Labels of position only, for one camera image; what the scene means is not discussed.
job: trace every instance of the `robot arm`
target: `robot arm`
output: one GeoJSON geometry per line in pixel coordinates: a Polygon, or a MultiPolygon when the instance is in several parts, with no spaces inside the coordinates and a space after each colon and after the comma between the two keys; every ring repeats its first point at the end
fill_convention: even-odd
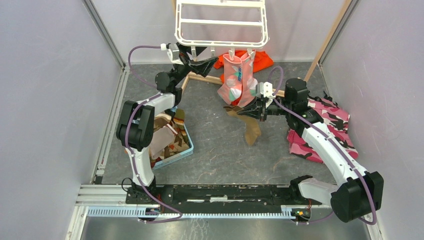
{"type": "Polygon", "coordinates": [[[316,151],[337,183],[337,185],[333,185],[321,182],[306,175],[290,182],[293,191],[306,199],[313,199],[331,206],[336,216],[347,223],[371,213],[365,188],[355,172],[357,170],[371,192],[375,209],[380,209],[384,185],[382,176],[378,172],[369,173],[332,137],[321,116],[308,107],[309,91],[306,88],[306,82],[298,78],[287,80],[284,97],[274,97],[272,89],[272,84],[269,82],[258,84],[256,100],[246,106],[239,114],[260,121],[265,121],[268,115],[285,115],[290,128],[295,130],[316,151]],[[312,123],[312,127],[284,111],[273,101],[274,99],[280,105],[312,123]]]}
{"type": "MultiPolygon", "coordinates": [[[[134,156],[131,155],[129,149],[125,148],[131,162],[132,182],[136,186],[144,185],[148,187],[155,180],[150,166],[148,148],[153,138],[155,116],[162,112],[173,116],[173,112],[170,109],[180,103],[183,92],[177,85],[190,72],[206,77],[218,60],[217,57],[211,57],[203,61],[193,61],[188,55],[191,48],[179,43],[162,44],[161,47],[162,50],[167,51],[171,62],[174,63],[173,68],[171,71],[160,72],[156,75],[154,81],[159,91],[157,95],[143,101],[126,101],[123,104],[116,129],[116,137],[121,141],[122,146],[125,147],[125,134],[130,116],[139,104],[146,102],[135,114],[128,132],[128,144],[132,148],[134,156]]],[[[205,49],[206,47],[196,47],[196,52],[200,54],[205,49]]]]}
{"type": "MultiPolygon", "coordinates": [[[[196,52],[201,53],[204,49],[204,47],[197,47],[196,52]]],[[[131,155],[129,149],[126,150],[133,171],[132,188],[139,193],[144,191],[140,186],[147,187],[149,192],[155,190],[156,181],[150,166],[148,152],[148,146],[153,137],[155,116],[164,111],[172,116],[170,109],[175,107],[182,97],[182,90],[177,87],[177,84],[189,72],[207,76],[218,59],[212,57],[204,61],[193,61],[188,55],[191,49],[179,43],[168,44],[163,47],[163,50],[167,50],[174,65],[171,71],[160,72],[156,75],[155,82],[159,93],[145,101],[125,102],[116,129],[116,137],[121,140],[125,147],[125,134],[130,116],[140,103],[144,103],[135,113],[135,118],[131,122],[128,132],[128,144],[134,155],[131,155]]],[[[272,90],[272,84],[269,82],[258,84],[257,98],[238,114],[259,119],[262,122],[267,120],[268,115],[285,115],[289,127],[295,130],[318,153],[337,183],[337,185],[333,185],[318,181],[309,175],[301,176],[290,182],[293,194],[299,198],[314,199],[329,205],[340,220],[349,222],[371,212],[365,187],[355,172],[357,170],[363,176],[371,192],[375,209],[380,209],[384,185],[382,176],[378,172],[369,173],[352,159],[338,141],[332,141],[335,144],[330,143],[331,134],[327,125],[324,124],[323,119],[315,110],[308,107],[309,91],[306,82],[297,78],[287,80],[284,97],[273,96],[272,90]],[[312,123],[313,127],[279,107],[276,102],[302,116],[312,123]],[[324,132],[329,137],[321,135],[320,132],[324,132]],[[353,167],[347,163],[345,156],[352,162],[353,167]]]]}

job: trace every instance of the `blue bin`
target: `blue bin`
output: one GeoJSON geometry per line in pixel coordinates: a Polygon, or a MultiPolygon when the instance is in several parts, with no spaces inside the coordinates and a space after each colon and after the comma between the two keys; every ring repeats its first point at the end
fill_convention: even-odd
{"type": "Polygon", "coordinates": [[[162,161],[156,162],[156,164],[152,168],[153,170],[158,169],[158,168],[161,168],[161,167],[166,166],[166,165],[169,165],[169,164],[172,164],[172,163],[174,163],[174,162],[176,162],[176,161],[178,161],[180,159],[183,159],[183,158],[185,158],[185,157],[190,156],[190,155],[193,154],[193,150],[194,150],[195,146],[193,146],[192,139],[190,138],[189,131],[187,131],[187,128],[186,128],[186,125],[185,124],[184,124],[184,129],[185,129],[185,132],[187,133],[188,146],[190,148],[187,149],[187,150],[185,150],[185,151],[183,151],[183,152],[180,152],[178,154],[175,154],[173,156],[170,156],[170,157],[168,157],[168,158],[166,158],[166,159],[164,159],[162,161]]]}

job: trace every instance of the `camouflage clothing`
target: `camouflage clothing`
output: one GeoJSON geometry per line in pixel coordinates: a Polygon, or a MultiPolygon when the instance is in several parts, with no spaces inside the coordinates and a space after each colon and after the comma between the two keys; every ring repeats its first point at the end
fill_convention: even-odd
{"type": "MultiPolygon", "coordinates": [[[[348,121],[350,115],[332,102],[332,98],[325,95],[324,98],[315,97],[309,99],[308,106],[313,108],[323,119],[324,123],[334,138],[349,153],[352,158],[358,157],[358,151],[355,149],[348,135],[348,121]]],[[[294,130],[288,132],[287,140],[289,141],[288,150],[291,154],[312,162],[323,163],[312,147],[310,147],[294,130]]]]}

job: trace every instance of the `patterned sock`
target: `patterned sock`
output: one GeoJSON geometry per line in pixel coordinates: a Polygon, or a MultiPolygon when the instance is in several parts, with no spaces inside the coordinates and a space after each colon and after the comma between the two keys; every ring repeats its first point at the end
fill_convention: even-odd
{"type": "Polygon", "coordinates": [[[242,93],[240,101],[237,106],[244,108],[248,105],[256,96],[256,85],[258,85],[258,80],[253,77],[253,62],[254,58],[251,58],[246,52],[240,58],[241,68],[242,68],[242,93]]]}
{"type": "Polygon", "coordinates": [[[237,56],[231,60],[229,54],[224,54],[223,59],[225,81],[217,92],[227,104],[231,104],[242,95],[242,61],[237,56]]]}

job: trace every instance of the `wire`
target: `wire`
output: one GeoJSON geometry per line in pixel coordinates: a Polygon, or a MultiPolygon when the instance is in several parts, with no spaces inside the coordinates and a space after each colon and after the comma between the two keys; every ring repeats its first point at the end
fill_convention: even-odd
{"type": "Polygon", "coordinates": [[[144,84],[147,84],[150,87],[155,88],[155,89],[156,89],[156,84],[153,84],[153,83],[148,82],[146,79],[140,77],[136,73],[136,71],[134,70],[133,66],[131,65],[131,54],[133,54],[134,50],[137,50],[137,49],[160,49],[160,48],[161,48],[160,46],[140,45],[140,46],[135,46],[128,53],[128,66],[129,66],[129,70],[131,71],[131,73],[134,74],[134,76],[136,78],[138,78],[141,82],[143,82],[144,84]]]}
{"type": "Polygon", "coordinates": [[[120,187],[126,193],[128,193],[128,190],[125,190],[125,188],[124,188],[124,181],[127,180],[127,179],[129,179],[131,181],[131,183],[133,183],[133,180],[131,178],[129,178],[129,177],[126,177],[126,178],[122,179],[122,182],[120,183],[120,187]]]}
{"type": "MultiPolygon", "coordinates": [[[[283,76],[282,75],[283,75],[283,72],[281,72],[280,83],[278,84],[278,87],[275,89],[275,92],[273,93],[274,96],[280,90],[281,84],[283,82],[283,76]]],[[[368,225],[375,225],[377,223],[377,213],[376,213],[376,206],[374,205],[374,201],[373,201],[373,197],[371,196],[370,189],[368,188],[368,185],[365,182],[364,177],[355,168],[355,165],[351,162],[351,160],[349,159],[349,157],[343,152],[342,149],[340,149],[339,145],[334,141],[334,139],[333,138],[329,138],[329,136],[325,132],[323,132],[321,129],[319,129],[318,127],[314,126],[312,123],[310,123],[309,121],[307,121],[306,119],[304,119],[303,117],[301,117],[299,114],[295,113],[294,111],[288,109],[287,107],[284,107],[281,103],[279,103],[277,101],[276,98],[274,98],[274,102],[275,102],[275,104],[277,104],[277,106],[279,106],[280,108],[282,108],[284,111],[286,111],[289,114],[295,116],[296,118],[300,119],[302,122],[304,122],[305,124],[307,124],[308,126],[310,126],[311,128],[313,128],[314,130],[316,130],[318,133],[320,133],[322,136],[324,136],[326,139],[328,139],[328,141],[335,147],[335,149],[337,150],[337,152],[344,158],[344,160],[347,162],[347,164],[353,169],[353,171],[355,172],[355,174],[358,176],[360,182],[363,185],[363,188],[365,189],[365,193],[366,193],[366,196],[368,198],[369,206],[371,207],[372,221],[365,220],[362,217],[360,217],[359,220],[361,220],[362,222],[364,222],[364,223],[366,223],[368,225]]]]}
{"type": "Polygon", "coordinates": [[[283,71],[283,68],[282,68],[281,66],[275,66],[275,67],[271,70],[271,72],[269,73],[268,81],[267,81],[268,83],[270,83],[271,76],[273,75],[273,73],[274,73],[277,69],[279,69],[280,75],[279,75],[279,82],[278,82],[278,86],[277,86],[277,88],[275,89],[275,92],[272,94],[272,95],[274,95],[274,96],[278,93],[278,91],[279,91],[279,90],[280,90],[280,88],[281,88],[281,84],[283,83],[283,77],[284,77],[284,71],[283,71]]]}
{"type": "Polygon", "coordinates": [[[306,211],[310,211],[312,208],[312,200],[310,198],[308,198],[308,200],[309,200],[309,205],[307,206],[306,211]]]}
{"type": "Polygon", "coordinates": [[[298,217],[301,217],[301,218],[305,219],[306,221],[309,221],[309,220],[311,219],[311,217],[306,218],[306,217],[304,217],[304,216],[302,216],[302,215],[299,215],[298,217]]]}
{"type": "Polygon", "coordinates": [[[154,99],[157,99],[157,98],[159,98],[160,96],[162,96],[163,94],[162,93],[158,93],[158,94],[156,94],[156,95],[154,95],[154,96],[152,96],[152,97],[150,97],[150,98],[148,98],[147,100],[144,100],[143,102],[141,102],[139,105],[137,105],[137,107],[134,109],[134,111],[132,111],[132,114],[131,114],[131,116],[129,117],[129,120],[128,120],[128,125],[127,125],[127,127],[126,127],[126,131],[125,131],[125,147],[129,150],[129,152],[130,152],[130,156],[131,156],[131,161],[132,161],[132,166],[133,166],[133,168],[134,168],[134,174],[135,174],[135,176],[137,177],[137,180],[140,182],[140,185],[141,185],[141,187],[143,188],[143,190],[145,191],[145,193],[151,198],[151,199],[153,199],[155,202],[157,202],[159,205],[162,205],[162,206],[164,206],[165,208],[167,208],[167,209],[169,209],[169,210],[172,210],[172,211],[174,211],[174,212],[176,212],[176,213],[178,213],[179,214],[179,216],[177,216],[177,217],[173,217],[173,218],[168,218],[168,219],[164,219],[164,220],[159,220],[159,221],[144,221],[144,223],[147,223],[147,224],[160,224],[160,223],[167,223],[167,222],[172,222],[172,221],[175,221],[175,220],[178,220],[178,219],[180,219],[182,216],[183,216],[183,214],[180,212],[180,211],[178,211],[177,209],[175,209],[175,208],[173,208],[173,207],[171,207],[171,206],[169,206],[169,205],[167,205],[166,203],[164,203],[164,202],[162,202],[162,201],[160,201],[159,199],[157,199],[155,196],[153,196],[148,190],[147,190],[147,188],[146,188],[146,186],[143,184],[143,181],[142,181],[142,179],[141,179],[141,177],[140,177],[140,174],[139,174],[139,171],[137,170],[137,165],[136,165],[136,159],[135,159],[135,154],[134,154],[134,151],[133,151],[133,149],[130,147],[130,145],[128,144],[128,136],[129,136],[129,132],[130,132],[130,128],[131,128],[131,124],[133,123],[133,120],[134,120],[134,117],[135,117],[135,115],[136,115],[136,113],[139,111],[139,109],[144,105],[144,104],[146,104],[146,103],[148,103],[149,101],[151,101],[151,100],[154,100],[154,99]]]}

